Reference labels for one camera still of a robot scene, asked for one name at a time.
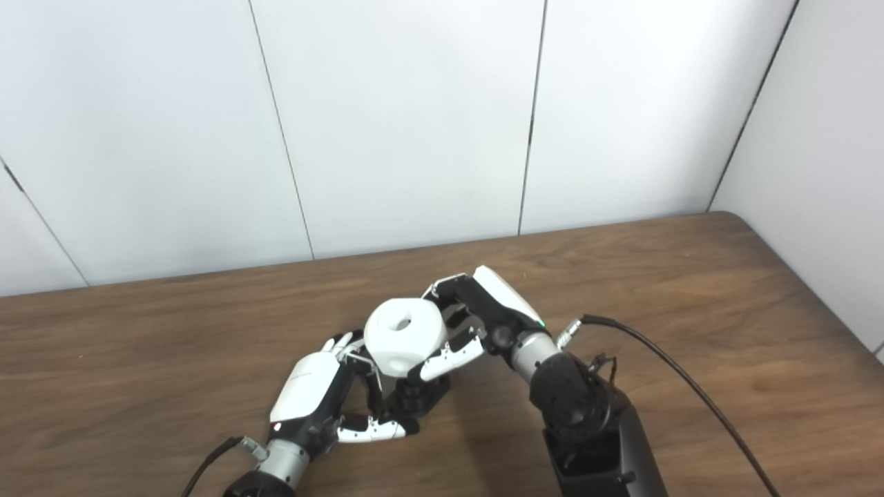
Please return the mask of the white and black right hand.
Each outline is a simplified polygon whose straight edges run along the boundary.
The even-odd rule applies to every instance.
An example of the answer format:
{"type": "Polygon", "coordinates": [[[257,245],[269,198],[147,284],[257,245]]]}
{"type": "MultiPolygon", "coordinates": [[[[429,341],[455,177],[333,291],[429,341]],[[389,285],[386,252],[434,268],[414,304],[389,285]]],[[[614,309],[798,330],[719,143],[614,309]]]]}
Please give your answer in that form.
{"type": "Polygon", "coordinates": [[[559,353],[540,315],[489,267],[437,280],[422,297],[439,312],[456,307],[456,315],[481,324],[456,333],[411,368],[406,377],[411,382],[430,383],[483,355],[495,355],[530,383],[539,365],[559,353]]]}

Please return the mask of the white and black left hand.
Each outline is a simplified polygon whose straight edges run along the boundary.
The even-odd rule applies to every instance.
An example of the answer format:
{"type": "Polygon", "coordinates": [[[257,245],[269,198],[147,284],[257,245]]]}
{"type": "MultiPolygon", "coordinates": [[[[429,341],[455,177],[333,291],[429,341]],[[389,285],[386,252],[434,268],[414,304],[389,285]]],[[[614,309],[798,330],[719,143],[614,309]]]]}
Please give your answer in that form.
{"type": "Polygon", "coordinates": [[[315,459],[338,443],[394,440],[420,431],[416,419],[385,408],[378,368],[364,347],[363,331],[348,331],[297,362],[269,412],[269,455],[289,449],[315,459]],[[369,414],[344,414],[357,378],[367,382],[369,414]]]}

